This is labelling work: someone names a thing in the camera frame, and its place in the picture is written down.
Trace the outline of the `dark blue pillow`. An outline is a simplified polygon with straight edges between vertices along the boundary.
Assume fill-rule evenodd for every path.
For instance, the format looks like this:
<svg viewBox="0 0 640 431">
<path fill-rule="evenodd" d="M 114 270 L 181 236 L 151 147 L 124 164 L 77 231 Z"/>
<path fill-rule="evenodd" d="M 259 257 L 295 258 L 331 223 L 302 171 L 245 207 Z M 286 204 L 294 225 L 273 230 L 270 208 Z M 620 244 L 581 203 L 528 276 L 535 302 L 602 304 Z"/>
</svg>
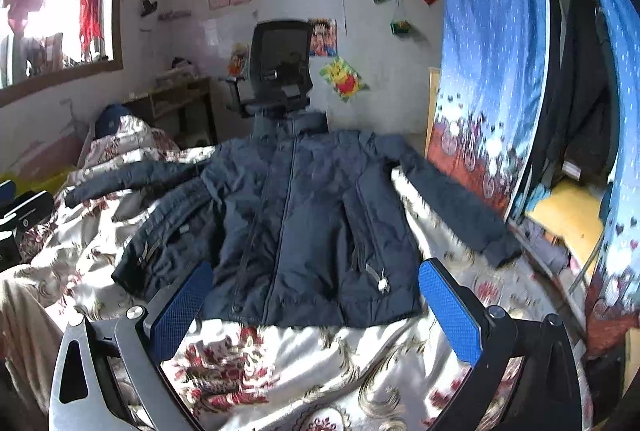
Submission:
<svg viewBox="0 0 640 431">
<path fill-rule="evenodd" d="M 122 104 L 112 104 L 105 107 L 94 124 L 94 138 L 100 139 L 117 133 L 120 120 L 131 116 L 131 111 Z"/>
</svg>

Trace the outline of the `anime character poster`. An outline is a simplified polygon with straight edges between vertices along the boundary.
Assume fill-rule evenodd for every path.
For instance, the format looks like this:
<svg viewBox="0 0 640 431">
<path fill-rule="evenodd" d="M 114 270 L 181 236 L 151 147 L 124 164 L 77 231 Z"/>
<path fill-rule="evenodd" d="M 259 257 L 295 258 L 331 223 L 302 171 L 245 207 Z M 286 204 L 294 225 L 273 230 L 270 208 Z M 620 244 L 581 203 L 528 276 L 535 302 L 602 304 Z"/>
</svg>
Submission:
<svg viewBox="0 0 640 431">
<path fill-rule="evenodd" d="M 337 25 L 335 19 L 319 18 L 309 21 L 312 29 L 310 56 L 335 57 L 337 51 Z"/>
</svg>

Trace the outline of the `blue cartoon wardrobe curtain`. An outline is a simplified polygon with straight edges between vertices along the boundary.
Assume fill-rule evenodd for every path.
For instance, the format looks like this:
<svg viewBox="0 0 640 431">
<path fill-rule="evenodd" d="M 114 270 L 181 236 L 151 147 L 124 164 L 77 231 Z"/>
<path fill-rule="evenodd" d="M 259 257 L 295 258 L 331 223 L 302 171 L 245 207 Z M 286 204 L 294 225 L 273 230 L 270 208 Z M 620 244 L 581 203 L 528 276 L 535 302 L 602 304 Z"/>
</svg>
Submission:
<svg viewBox="0 0 640 431">
<path fill-rule="evenodd" d="M 549 0 L 445 0 L 427 159 L 500 217 L 532 152 L 548 44 Z"/>
</svg>

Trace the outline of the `floral white red bedspread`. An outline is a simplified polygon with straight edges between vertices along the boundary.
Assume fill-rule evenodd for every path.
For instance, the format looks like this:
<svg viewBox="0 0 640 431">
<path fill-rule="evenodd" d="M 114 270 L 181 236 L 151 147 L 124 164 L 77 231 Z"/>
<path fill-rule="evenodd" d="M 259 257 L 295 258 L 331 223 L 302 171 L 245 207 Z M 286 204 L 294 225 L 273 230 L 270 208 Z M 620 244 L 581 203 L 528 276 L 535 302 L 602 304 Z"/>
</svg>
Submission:
<svg viewBox="0 0 640 431">
<path fill-rule="evenodd" d="M 393 203 L 420 259 L 440 258 L 486 305 L 539 319 L 555 310 L 533 267 L 495 269 L 390 170 Z M 112 278 L 126 244 L 153 212 L 150 192 L 122 190 L 79 206 L 58 194 L 28 232 L 24 260 L 1 275 L 1 425 L 43 430 L 70 318 L 122 316 L 134 299 Z M 163 373 L 207 430 L 428 430 L 469 367 L 430 313 L 366 329 L 278 328 L 211 319 L 186 335 Z"/>
</svg>

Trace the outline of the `colourful cartoon poster left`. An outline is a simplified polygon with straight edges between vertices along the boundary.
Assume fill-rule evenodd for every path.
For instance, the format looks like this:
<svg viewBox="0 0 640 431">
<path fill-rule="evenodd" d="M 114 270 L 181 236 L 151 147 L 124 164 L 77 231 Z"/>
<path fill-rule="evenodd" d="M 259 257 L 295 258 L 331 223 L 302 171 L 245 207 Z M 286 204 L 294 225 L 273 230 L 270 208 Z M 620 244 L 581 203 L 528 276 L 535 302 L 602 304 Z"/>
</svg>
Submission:
<svg viewBox="0 0 640 431">
<path fill-rule="evenodd" d="M 228 76 L 233 79 L 245 79 L 248 73 L 250 47 L 246 44 L 235 43 L 232 46 L 228 64 Z"/>
</svg>

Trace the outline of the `light wooden cabinet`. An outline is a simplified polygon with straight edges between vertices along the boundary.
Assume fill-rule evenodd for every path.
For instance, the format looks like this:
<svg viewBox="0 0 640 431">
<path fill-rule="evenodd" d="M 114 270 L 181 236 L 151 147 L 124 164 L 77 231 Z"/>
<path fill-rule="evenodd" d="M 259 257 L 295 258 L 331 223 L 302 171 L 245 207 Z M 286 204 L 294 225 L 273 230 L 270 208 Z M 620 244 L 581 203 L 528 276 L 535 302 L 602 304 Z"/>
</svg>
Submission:
<svg viewBox="0 0 640 431">
<path fill-rule="evenodd" d="M 440 69 L 431 67 L 428 69 L 428 109 L 426 131 L 424 140 L 424 154 L 428 153 L 434 128 L 436 102 L 439 91 Z"/>
</svg>

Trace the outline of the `yellow folded fabric in wardrobe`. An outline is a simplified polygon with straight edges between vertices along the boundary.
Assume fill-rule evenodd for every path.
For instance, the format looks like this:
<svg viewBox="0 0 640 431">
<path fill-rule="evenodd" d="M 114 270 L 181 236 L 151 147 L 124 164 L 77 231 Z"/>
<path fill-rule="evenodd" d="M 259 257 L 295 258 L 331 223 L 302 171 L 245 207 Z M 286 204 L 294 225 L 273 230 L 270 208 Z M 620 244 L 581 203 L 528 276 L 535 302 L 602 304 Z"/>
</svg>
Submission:
<svg viewBox="0 0 640 431">
<path fill-rule="evenodd" d="M 560 240 L 570 252 L 570 269 L 577 274 L 587 266 L 590 279 L 594 265 L 587 262 L 603 235 L 600 200 L 585 186 L 567 178 L 560 180 L 544 198 L 525 208 L 525 216 Z"/>
</svg>

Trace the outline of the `dark navy padded jacket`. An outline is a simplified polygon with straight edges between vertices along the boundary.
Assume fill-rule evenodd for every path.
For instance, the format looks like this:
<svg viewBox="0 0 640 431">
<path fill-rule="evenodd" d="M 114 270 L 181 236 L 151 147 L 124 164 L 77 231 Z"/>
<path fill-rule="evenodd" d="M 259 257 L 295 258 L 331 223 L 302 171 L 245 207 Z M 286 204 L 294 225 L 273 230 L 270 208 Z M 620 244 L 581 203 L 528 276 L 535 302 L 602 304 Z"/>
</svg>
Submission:
<svg viewBox="0 0 640 431">
<path fill-rule="evenodd" d="M 398 135 L 330 131 L 321 112 L 259 117 L 250 136 L 198 163 L 140 161 L 75 187 L 67 206 L 141 189 L 155 209 L 113 273 L 149 300 L 193 263 L 209 266 L 201 315 L 259 326 L 367 328 L 420 311 L 420 252 L 392 182 L 493 266 L 518 240 L 501 217 Z"/>
</svg>

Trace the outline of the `yellow green bag by bed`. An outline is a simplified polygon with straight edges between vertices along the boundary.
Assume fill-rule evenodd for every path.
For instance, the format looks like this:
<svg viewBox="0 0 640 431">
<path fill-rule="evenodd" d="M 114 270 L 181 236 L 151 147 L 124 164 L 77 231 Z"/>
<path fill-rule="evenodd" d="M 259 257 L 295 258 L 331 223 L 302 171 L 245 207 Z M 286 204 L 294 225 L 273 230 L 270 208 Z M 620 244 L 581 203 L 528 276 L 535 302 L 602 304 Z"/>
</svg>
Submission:
<svg viewBox="0 0 640 431">
<path fill-rule="evenodd" d="M 38 178 L 38 180 L 27 180 L 27 178 L 19 177 L 11 172 L 6 172 L 1 175 L 1 182 L 5 182 L 6 180 L 12 180 L 15 184 L 15 195 L 19 196 L 24 194 L 24 192 L 33 190 L 40 191 L 46 190 L 49 191 L 50 194 L 55 196 L 63 184 L 66 182 L 66 178 L 68 174 L 75 171 L 73 166 L 66 166 L 58 172 L 46 177 L 46 178 Z"/>
</svg>

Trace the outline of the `black mesh office chair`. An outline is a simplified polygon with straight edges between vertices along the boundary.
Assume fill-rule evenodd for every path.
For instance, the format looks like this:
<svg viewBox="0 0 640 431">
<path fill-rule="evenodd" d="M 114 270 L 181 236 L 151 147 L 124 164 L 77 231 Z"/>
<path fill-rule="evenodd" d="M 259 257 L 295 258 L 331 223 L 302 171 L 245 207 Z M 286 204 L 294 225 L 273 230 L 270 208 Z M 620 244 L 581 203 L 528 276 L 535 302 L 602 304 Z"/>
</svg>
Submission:
<svg viewBox="0 0 640 431">
<path fill-rule="evenodd" d="M 312 27 L 301 20 L 258 22 L 248 51 L 247 75 L 228 76 L 227 109 L 248 119 L 303 110 L 310 104 Z"/>
</svg>

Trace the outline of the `wooden desk with shelf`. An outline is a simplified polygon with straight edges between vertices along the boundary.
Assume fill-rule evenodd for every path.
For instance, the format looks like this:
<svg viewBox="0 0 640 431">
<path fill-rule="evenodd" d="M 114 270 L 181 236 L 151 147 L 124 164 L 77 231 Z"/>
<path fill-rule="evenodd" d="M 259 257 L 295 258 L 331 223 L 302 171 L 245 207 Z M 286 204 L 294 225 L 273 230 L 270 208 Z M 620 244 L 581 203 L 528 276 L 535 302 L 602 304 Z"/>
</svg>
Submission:
<svg viewBox="0 0 640 431">
<path fill-rule="evenodd" d="M 175 114 L 178 134 L 189 138 L 190 107 L 199 105 L 204 112 L 205 135 L 209 145 L 218 144 L 218 134 L 210 95 L 209 76 L 199 76 L 178 84 L 164 85 L 149 92 L 134 95 L 122 104 L 134 117 L 154 126 L 160 119 Z"/>
</svg>

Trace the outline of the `Winnie the Pooh poster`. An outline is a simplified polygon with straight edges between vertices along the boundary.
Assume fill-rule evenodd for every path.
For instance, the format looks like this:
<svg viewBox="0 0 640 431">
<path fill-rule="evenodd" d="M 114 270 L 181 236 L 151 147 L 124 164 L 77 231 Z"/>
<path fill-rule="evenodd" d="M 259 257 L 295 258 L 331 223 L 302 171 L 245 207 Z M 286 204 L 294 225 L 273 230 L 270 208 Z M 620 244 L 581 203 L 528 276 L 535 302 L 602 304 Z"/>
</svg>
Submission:
<svg viewBox="0 0 640 431">
<path fill-rule="evenodd" d="M 333 91 L 343 102 L 348 102 L 359 92 L 367 91 L 369 88 L 360 74 L 340 56 L 333 58 L 323 66 L 320 70 L 320 76 L 333 88 Z"/>
</svg>

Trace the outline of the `green hanging wall basket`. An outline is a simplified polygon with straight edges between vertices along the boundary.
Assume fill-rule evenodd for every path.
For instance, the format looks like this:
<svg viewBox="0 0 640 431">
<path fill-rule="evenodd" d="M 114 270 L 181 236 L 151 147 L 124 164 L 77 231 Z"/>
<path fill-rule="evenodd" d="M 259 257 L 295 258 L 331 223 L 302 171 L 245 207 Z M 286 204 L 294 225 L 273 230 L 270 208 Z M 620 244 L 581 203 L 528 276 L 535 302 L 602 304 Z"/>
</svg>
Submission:
<svg viewBox="0 0 640 431">
<path fill-rule="evenodd" d="M 390 22 L 390 31 L 395 36 L 407 36 L 411 33 L 412 25 L 407 16 L 404 0 L 395 0 L 395 9 Z"/>
</svg>

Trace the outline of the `window with brown frame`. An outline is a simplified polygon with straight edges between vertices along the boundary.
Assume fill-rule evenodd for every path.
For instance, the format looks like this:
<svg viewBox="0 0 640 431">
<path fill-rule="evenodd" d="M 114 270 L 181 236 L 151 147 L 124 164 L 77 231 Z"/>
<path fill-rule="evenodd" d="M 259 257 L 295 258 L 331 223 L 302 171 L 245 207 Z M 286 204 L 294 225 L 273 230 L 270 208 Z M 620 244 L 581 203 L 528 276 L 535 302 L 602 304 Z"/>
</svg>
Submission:
<svg viewBox="0 0 640 431">
<path fill-rule="evenodd" d="M 1 0 L 1 104 L 122 69 L 120 0 Z"/>
</svg>

